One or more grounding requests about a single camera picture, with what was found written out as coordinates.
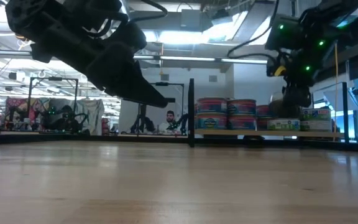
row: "shelf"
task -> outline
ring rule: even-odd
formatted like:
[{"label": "shelf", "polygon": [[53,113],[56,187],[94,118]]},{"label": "shelf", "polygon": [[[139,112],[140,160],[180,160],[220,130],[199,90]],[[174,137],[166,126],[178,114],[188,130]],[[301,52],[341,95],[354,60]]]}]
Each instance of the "shelf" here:
[{"label": "shelf", "polygon": [[298,136],[319,138],[344,138],[343,133],[325,133],[312,131],[247,131],[247,130],[205,130],[196,129],[195,134],[245,135],[245,136]]}]

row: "metal stand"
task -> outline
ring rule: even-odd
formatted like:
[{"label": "metal stand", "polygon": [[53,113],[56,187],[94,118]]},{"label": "metal stand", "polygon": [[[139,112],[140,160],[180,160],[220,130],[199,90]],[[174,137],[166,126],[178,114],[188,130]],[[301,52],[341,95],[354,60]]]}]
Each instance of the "metal stand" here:
[{"label": "metal stand", "polygon": [[342,82],[342,97],[343,97],[343,125],[345,129],[345,143],[349,143],[349,113],[347,106],[347,83]]},{"label": "metal stand", "polygon": [[74,80],[75,81],[75,93],[74,93],[74,108],[73,108],[73,111],[76,110],[76,108],[77,108],[77,93],[78,93],[78,79],[77,78],[60,78],[60,77],[39,78],[39,77],[31,77],[30,78],[30,87],[29,87],[29,97],[27,99],[27,117],[30,116],[32,89],[37,86],[37,83],[34,86],[32,86],[32,82],[34,80],[40,80],[40,82],[42,80],[58,81],[58,82],[61,82],[63,80],[67,80],[67,81],[68,80]]},{"label": "metal stand", "polygon": [[194,147],[195,144],[195,120],[194,120],[194,78],[190,79],[189,93],[188,93],[188,144],[190,147]]}]

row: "window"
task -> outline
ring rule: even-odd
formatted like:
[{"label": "window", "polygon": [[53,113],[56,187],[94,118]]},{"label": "window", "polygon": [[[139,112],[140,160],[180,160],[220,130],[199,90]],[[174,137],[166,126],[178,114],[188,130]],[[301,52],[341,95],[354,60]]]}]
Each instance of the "window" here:
[{"label": "window", "polygon": [[[326,106],[327,103],[326,102],[320,102],[320,103],[315,103],[314,104],[314,108],[318,109],[318,108],[322,108],[324,106]],[[335,120],[335,110],[332,106],[329,106],[329,108],[331,109],[331,119]],[[356,137],[356,131],[354,129],[354,114],[353,111],[348,111],[348,122],[349,122],[349,138],[355,138]],[[340,132],[341,133],[345,133],[345,124],[344,124],[344,114],[343,111],[338,111],[336,112],[336,126],[339,127]]]}]

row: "black pole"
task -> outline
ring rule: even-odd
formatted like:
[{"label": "black pole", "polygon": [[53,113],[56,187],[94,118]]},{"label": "black pole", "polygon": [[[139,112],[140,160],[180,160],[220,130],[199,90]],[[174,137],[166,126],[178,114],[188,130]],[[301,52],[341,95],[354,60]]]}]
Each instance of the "black pole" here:
[{"label": "black pole", "polygon": [[139,137],[139,120],[140,117],[140,104],[137,104],[137,116],[136,116],[136,137]]},{"label": "black pole", "polygon": [[187,138],[188,138],[188,144],[190,147],[194,147],[194,143],[195,143],[195,133],[194,133],[194,78],[190,79],[190,83],[189,83],[189,92],[188,92],[188,114],[189,114],[189,118],[188,118],[188,133],[187,133]]},{"label": "black pole", "polygon": [[181,115],[183,116],[183,107],[185,103],[185,85],[181,84]]},{"label": "black pole", "polygon": [[30,77],[30,88],[29,88],[29,97],[27,99],[27,117],[30,118],[30,108],[31,108],[31,93],[32,93],[32,81],[34,77]]},{"label": "black pole", "polygon": [[343,97],[343,124],[345,129],[345,143],[349,143],[349,114],[347,107],[347,83],[342,82],[342,97]]},{"label": "black pole", "polygon": [[75,110],[77,109],[77,93],[78,93],[78,79],[76,78],[75,79],[75,92],[74,92],[74,113],[75,113]]}]

